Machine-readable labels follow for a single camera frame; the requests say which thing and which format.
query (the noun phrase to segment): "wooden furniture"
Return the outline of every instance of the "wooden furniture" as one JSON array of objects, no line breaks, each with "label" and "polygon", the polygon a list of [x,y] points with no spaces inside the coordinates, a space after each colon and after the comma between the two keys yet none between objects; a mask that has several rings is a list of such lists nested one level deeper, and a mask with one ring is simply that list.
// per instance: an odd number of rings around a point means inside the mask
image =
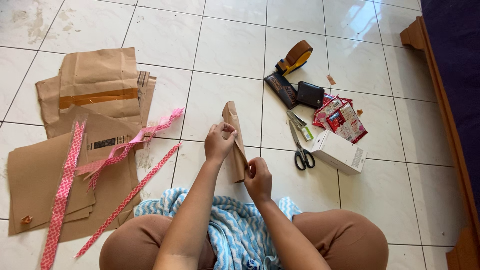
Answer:
[{"label": "wooden furniture", "polygon": [[438,105],[440,106],[440,112],[442,114],[442,120],[447,134],[448,144],[455,164],[463,205],[468,218],[467,227],[461,231],[454,249],[446,254],[448,269],[480,269],[480,223],[478,211],[475,206],[474,194],[472,192],[460,137],[447,98],[447,93],[445,92],[442,78],[440,77],[437,61],[433,55],[432,45],[430,43],[423,16],[417,17],[416,21],[400,33],[400,37],[403,45],[411,45],[416,49],[422,49],[425,51],[435,94],[438,99]]}]

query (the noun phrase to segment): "yellow tape dispenser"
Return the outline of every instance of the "yellow tape dispenser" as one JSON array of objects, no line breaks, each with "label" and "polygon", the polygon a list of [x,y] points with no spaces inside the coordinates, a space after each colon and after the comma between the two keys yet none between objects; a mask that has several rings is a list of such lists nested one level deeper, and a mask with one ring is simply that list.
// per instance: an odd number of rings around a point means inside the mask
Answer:
[{"label": "yellow tape dispenser", "polygon": [[275,65],[278,73],[283,76],[303,66],[312,54],[313,48],[307,41],[302,40],[295,44],[284,59],[280,59]]}]

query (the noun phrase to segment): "hand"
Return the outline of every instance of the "hand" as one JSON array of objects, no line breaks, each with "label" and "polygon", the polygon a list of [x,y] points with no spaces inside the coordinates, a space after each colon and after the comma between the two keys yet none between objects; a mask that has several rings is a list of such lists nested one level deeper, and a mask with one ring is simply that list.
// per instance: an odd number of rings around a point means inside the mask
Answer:
[{"label": "hand", "polygon": [[262,158],[254,158],[248,162],[250,175],[245,179],[245,187],[253,202],[258,206],[268,202],[272,195],[272,174]]},{"label": "hand", "polygon": [[[222,131],[231,132],[230,137],[225,140],[222,137]],[[205,139],[206,160],[222,164],[230,150],[232,150],[237,135],[238,132],[231,124],[225,122],[221,122],[218,125],[214,124]]]}]

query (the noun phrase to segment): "pink heart-patterned ribbon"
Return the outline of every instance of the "pink heart-patterned ribbon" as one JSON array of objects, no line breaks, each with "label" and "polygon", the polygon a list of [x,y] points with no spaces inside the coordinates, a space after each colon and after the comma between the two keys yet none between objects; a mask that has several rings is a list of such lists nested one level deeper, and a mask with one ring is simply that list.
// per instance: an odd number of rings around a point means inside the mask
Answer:
[{"label": "pink heart-patterned ribbon", "polygon": [[62,179],[57,194],[55,195],[52,217],[48,227],[47,242],[45,243],[42,260],[40,261],[41,270],[49,270],[55,259],[63,217],[67,208],[68,193],[72,187],[73,178],[75,176],[75,167],[82,146],[85,122],[86,120],[83,120],[80,124],[76,121],[73,124],[73,138],[70,143],[65,164],[63,165]]},{"label": "pink heart-patterned ribbon", "polygon": [[180,147],[181,142],[177,145],[175,145],[168,153],[162,158],[162,160],[153,167],[153,169],[142,179],[142,181],[128,194],[128,196],[123,200],[123,202],[113,211],[113,213],[110,215],[110,217],[103,223],[100,228],[88,239],[87,243],[80,249],[80,251],[75,255],[74,258],[79,257],[93,245],[93,243],[97,240],[97,238],[103,233],[103,231],[112,223],[112,221],[120,214],[120,212],[125,208],[127,203],[135,196],[141,189],[142,187],[152,178],[152,176],[160,169],[162,168],[163,164],[167,162],[167,160],[175,153],[175,151]]},{"label": "pink heart-patterned ribbon", "polygon": [[[100,176],[100,172],[103,170],[103,168],[105,166],[108,166],[110,164],[114,164],[114,163],[117,163],[119,161],[122,161],[125,157],[127,157],[127,154],[130,151],[130,149],[132,149],[132,147],[134,147],[137,143],[149,141],[149,140],[152,139],[155,132],[160,131],[162,129],[169,128],[170,125],[172,124],[172,121],[175,118],[178,118],[178,117],[182,116],[183,109],[184,108],[174,109],[173,112],[172,112],[172,115],[170,115],[167,123],[160,124],[160,125],[157,125],[157,126],[151,126],[151,127],[143,128],[143,129],[140,130],[138,135],[135,138],[133,138],[133,140],[131,140],[130,142],[114,146],[112,151],[110,152],[110,155],[108,156],[108,158],[106,160],[98,160],[98,161],[92,162],[90,164],[84,165],[82,167],[76,168],[77,175],[84,174],[86,172],[91,172],[89,175],[87,175],[85,177],[85,179],[86,179],[90,175],[92,176],[92,178],[90,179],[90,182],[88,183],[87,191],[90,188],[93,188],[93,190],[95,190],[96,181],[97,181],[98,177]],[[146,133],[151,133],[151,135],[146,140],[143,140],[143,137]],[[119,156],[114,157],[115,152],[118,149],[123,148],[123,147],[125,148],[123,150],[123,152]]]},{"label": "pink heart-patterned ribbon", "polygon": [[[92,172],[89,174],[89,175],[92,175],[92,179],[90,180],[88,188],[92,187],[93,189],[95,189],[98,176],[105,166],[108,166],[110,164],[114,164],[123,160],[127,156],[128,151],[130,151],[130,149],[133,146],[135,146],[137,143],[149,141],[153,138],[153,136],[155,135],[155,132],[170,127],[170,125],[172,124],[172,121],[175,118],[182,116],[183,109],[184,108],[173,110],[172,115],[170,115],[167,123],[160,124],[153,127],[143,128],[142,130],[140,130],[138,135],[130,142],[114,146],[106,160],[99,160],[99,161],[87,164],[85,166],[76,168],[77,175],[83,174],[86,172]],[[149,132],[151,132],[151,135],[147,139],[143,140],[145,133],[149,133]],[[181,145],[181,142],[175,145],[172,149],[170,149],[170,151],[162,158],[162,160],[142,179],[142,181],[140,181],[140,183],[128,194],[128,196],[117,207],[117,209],[113,211],[113,213],[103,223],[103,225],[100,226],[100,228],[98,228],[98,230],[94,233],[94,235],[92,235],[92,237],[90,237],[90,239],[88,239],[87,243],[82,247],[82,249],[80,249],[77,255],[75,255],[75,258],[83,255],[91,247],[91,245],[97,240],[97,238],[103,233],[103,231],[112,223],[112,221],[118,216],[118,214],[120,214],[120,212],[125,208],[127,203],[130,202],[130,200],[143,188],[143,186],[152,178],[152,176],[160,168],[162,168],[165,162],[167,162],[167,160],[173,155],[173,153],[175,153],[175,151],[180,147],[180,145]],[[119,156],[114,157],[115,152],[122,147],[125,147],[123,152]]]}]

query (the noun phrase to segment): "towel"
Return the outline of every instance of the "towel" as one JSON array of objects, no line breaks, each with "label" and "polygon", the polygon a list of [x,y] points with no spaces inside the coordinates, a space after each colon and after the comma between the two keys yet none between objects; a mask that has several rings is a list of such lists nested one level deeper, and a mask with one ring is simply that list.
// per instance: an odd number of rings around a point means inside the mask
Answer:
[{"label": "towel", "polygon": [[[156,214],[175,217],[188,189],[172,188],[160,199],[145,200],[135,216]],[[278,207],[292,220],[301,211],[289,197],[280,199]],[[214,196],[208,235],[216,255],[214,270],[283,269],[260,212],[253,203],[242,203],[227,196]]]}]

